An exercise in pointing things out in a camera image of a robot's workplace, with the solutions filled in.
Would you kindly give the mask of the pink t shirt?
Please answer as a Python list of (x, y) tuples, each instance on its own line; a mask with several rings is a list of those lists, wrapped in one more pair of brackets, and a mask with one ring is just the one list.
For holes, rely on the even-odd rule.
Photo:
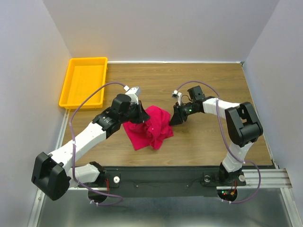
[(124, 130), (135, 150), (148, 146), (159, 150), (165, 139), (174, 136), (169, 125), (170, 113), (154, 105), (149, 106), (146, 113), (150, 116), (148, 121), (140, 124), (125, 122)]

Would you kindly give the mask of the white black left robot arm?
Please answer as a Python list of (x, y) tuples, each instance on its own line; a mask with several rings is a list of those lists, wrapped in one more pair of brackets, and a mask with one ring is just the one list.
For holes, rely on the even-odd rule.
[(105, 182), (103, 169), (97, 163), (75, 167), (75, 162), (91, 148), (108, 139), (125, 122), (140, 124), (150, 119), (133, 87), (118, 94), (112, 105), (88, 124), (78, 135), (62, 147), (46, 154), (40, 153), (34, 163), (31, 181), (51, 200), (61, 198), (70, 187), (81, 183), (101, 186)]

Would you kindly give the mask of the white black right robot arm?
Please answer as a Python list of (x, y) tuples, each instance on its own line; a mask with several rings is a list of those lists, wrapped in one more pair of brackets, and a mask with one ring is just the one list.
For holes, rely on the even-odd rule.
[(177, 99), (173, 106), (170, 126), (187, 121), (189, 115), (196, 113), (214, 114), (218, 118), (227, 155), (219, 166), (218, 180), (229, 184), (241, 174), (245, 156), (258, 138), (263, 134), (263, 127), (250, 102), (242, 104), (223, 101), (217, 97), (205, 96), (200, 86), (188, 90), (190, 101), (183, 103), (182, 93), (175, 90), (172, 97)]

